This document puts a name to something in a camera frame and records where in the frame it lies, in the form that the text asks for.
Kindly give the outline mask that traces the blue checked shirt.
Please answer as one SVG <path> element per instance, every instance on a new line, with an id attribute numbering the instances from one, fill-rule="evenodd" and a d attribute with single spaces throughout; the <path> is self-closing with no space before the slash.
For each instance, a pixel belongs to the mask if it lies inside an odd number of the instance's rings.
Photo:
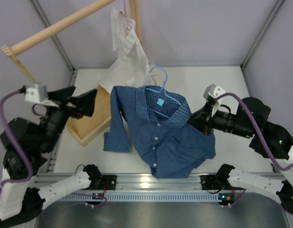
<path id="1" fill-rule="evenodd" d="M 206 136 L 188 124 L 192 113 L 187 101 L 170 119 L 156 116 L 147 107 L 145 87 L 113 87 L 104 150 L 126 153 L 134 148 L 154 177 L 186 178 L 215 157 L 215 136 Z"/>

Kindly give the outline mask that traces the blue wire hanger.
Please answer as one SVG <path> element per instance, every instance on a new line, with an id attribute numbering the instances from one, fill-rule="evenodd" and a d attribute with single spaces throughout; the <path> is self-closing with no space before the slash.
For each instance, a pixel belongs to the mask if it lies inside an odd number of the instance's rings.
<path id="1" fill-rule="evenodd" d="M 152 73 L 155 69 L 162 70 L 165 74 L 165 79 L 162 86 L 148 85 L 145 87 L 146 104 L 156 116 L 170 119 L 178 110 L 184 107 L 186 99 L 182 95 L 166 90 L 169 75 L 165 68 L 154 65 L 149 73 Z"/>

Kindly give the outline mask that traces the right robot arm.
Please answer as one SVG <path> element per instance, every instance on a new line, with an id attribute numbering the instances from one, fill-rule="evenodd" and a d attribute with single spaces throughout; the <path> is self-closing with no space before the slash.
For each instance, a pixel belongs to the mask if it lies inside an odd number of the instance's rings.
<path id="1" fill-rule="evenodd" d="M 236 114 L 214 111 L 223 98 L 208 97 L 202 109 L 195 112 L 188 124 L 209 136 L 213 130 L 251 139 L 249 147 L 272 164 L 285 177 L 284 180 L 265 178 L 223 164 L 216 174 L 202 176 L 202 188 L 211 190 L 248 190 L 263 195 L 293 215 L 293 137 L 282 126 L 269 122 L 270 107 L 254 97 L 240 99 Z"/>

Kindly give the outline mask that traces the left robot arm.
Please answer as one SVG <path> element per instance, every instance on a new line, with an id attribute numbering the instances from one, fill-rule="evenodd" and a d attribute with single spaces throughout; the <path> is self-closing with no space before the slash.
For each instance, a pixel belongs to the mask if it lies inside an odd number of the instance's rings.
<path id="1" fill-rule="evenodd" d="M 0 182 L 0 228 L 29 222 L 66 195 L 78 190 L 97 189 L 102 174 L 95 165 L 46 187 L 32 188 L 39 168 L 46 162 L 45 153 L 52 152 L 69 118 L 92 116 L 97 90 L 74 96 L 75 86 L 48 92 L 44 85 L 32 84 L 9 93 L 0 100 L 0 119 L 4 132 L 0 140 L 6 149 Z M 8 122 L 4 103 L 14 95 L 46 108 L 39 123 L 15 118 Z"/>

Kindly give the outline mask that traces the white shirt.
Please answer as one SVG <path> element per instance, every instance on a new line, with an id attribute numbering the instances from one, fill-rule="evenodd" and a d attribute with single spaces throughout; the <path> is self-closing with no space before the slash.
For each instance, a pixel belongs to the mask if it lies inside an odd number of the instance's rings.
<path id="1" fill-rule="evenodd" d="M 99 85 L 108 93 L 114 86 L 154 85 L 149 61 L 135 32 L 136 22 L 122 11 L 111 10 L 113 51 L 116 61 L 99 76 Z"/>

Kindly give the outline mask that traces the aluminium frame post left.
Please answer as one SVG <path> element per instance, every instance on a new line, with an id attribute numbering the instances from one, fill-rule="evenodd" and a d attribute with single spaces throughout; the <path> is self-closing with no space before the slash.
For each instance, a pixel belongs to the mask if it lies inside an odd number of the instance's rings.
<path id="1" fill-rule="evenodd" d="M 29 0 L 29 3 L 31 4 L 33 10 L 35 11 L 36 15 L 40 19 L 43 26 L 45 28 L 48 28 L 49 26 L 51 26 L 46 14 L 45 14 L 45 11 L 43 10 L 39 1 L 38 0 Z M 71 86 L 74 84 L 76 69 L 74 68 L 73 64 L 71 63 L 70 58 L 68 57 L 68 55 L 67 55 L 64 47 L 62 46 L 60 39 L 57 37 L 57 35 L 53 35 L 50 39 L 53 42 L 56 50 L 60 54 L 61 58 L 63 59 L 64 63 L 66 64 L 68 70 L 70 71 L 70 75 L 68 77 L 67 82 L 68 82 L 68 86 Z M 45 169 L 43 171 L 44 173 L 53 173 L 53 171 L 54 171 L 55 162 L 57 160 L 57 153 L 58 153 L 58 149 L 59 149 L 59 146 L 61 143 L 61 136 L 62 136 L 62 134 L 60 134 L 60 137 L 56 143 L 55 148 L 48 155 L 47 163 L 46 163 Z"/>

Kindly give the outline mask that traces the aluminium frame post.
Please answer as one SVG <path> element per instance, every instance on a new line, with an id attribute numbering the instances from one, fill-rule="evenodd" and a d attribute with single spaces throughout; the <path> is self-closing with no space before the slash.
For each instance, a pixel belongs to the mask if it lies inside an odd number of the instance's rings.
<path id="1" fill-rule="evenodd" d="M 282 6 L 284 5 L 286 1 L 285 0 L 276 0 L 274 3 L 273 8 L 270 10 L 267 18 L 265 19 L 263 25 L 261 26 L 260 31 L 256 35 L 247 55 L 245 56 L 244 60 L 242 61 L 242 64 L 240 65 L 240 68 L 242 71 L 246 68 L 248 65 L 250 59 L 256 52 L 258 46 L 260 45 L 261 41 L 263 40 L 264 36 L 266 35 L 268 29 L 270 28 L 271 24 L 273 23 L 276 15 L 281 10 Z"/>
<path id="2" fill-rule="evenodd" d="M 31 4 L 33 10 L 35 11 L 36 15 L 40 19 L 43 26 L 45 28 L 48 28 L 49 26 L 51 26 L 46 14 L 45 14 L 45 11 L 43 10 L 39 1 L 38 0 L 29 0 L 29 3 Z M 70 71 L 70 75 L 68 77 L 67 82 L 68 82 L 68 86 L 71 86 L 74 84 L 76 69 L 74 68 L 73 64 L 71 63 L 70 58 L 68 57 L 68 55 L 67 55 L 64 47 L 62 46 L 60 39 L 57 37 L 57 35 L 53 35 L 50 39 L 53 42 L 56 50 L 60 54 L 61 58 L 63 59 L 64 63 L 66 64 L 68 70 Z M 57 160 L 57 153 L 58 153 L 58 149 L 59 149 L 59 146 L 61 143 L 61 136 L 62 136 L 62 134 L 60 134 L 60 137 L 56 143 L 55 148 L 48 155 L 47 163 L 46 163 L 45 169 L 43 171 L 44 173 L 53 173 L 53 171 L 54 171 L 55 162 Z"/>

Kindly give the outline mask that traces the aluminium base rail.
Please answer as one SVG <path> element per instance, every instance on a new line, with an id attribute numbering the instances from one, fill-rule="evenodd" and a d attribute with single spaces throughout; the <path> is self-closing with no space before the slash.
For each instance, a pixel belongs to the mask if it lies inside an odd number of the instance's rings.
<path id="1" fill-rule="evenodd" d="M 201 188 L 201 177 L 208 173 L 195 173 L 185 179 L 157 179 L 150 174 L 114 174 L 116 190 L 194 190 Z M 31 187 L 45 187 L 65 182 L 76 189 L 87 188 L 91 183 L 88 174 L 80 171 L 77 174 L 43 173 L 34 177 Z"/>

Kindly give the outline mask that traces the aluminium frame post right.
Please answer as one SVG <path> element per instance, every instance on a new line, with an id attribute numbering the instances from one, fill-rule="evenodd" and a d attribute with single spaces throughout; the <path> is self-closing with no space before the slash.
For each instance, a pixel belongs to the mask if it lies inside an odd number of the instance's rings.
<path id="1" fill-rule="evenodd" d="M 263 40 L 264 36 L 266 35 L 268 29 L 270 28 L 271 24 L 273 23 L 276 15 L 281 10 L 282 6 L 284 5 L 286 1 L 285 0 L 276 0 L 274 3 L 273 8 L 270 10 L 267 18 L 265 19 L 263 25 L 261 26 L 260 31 L 256 35 L 247 55 L 245 56 L 244 60 L 242 61 L 242 64 L 240 65 L 240 68 L 242 71 L 246 68 L 248 65 L 250 59 L 256 52 L 258 46 L 260 45 L 261 41 Z"/>

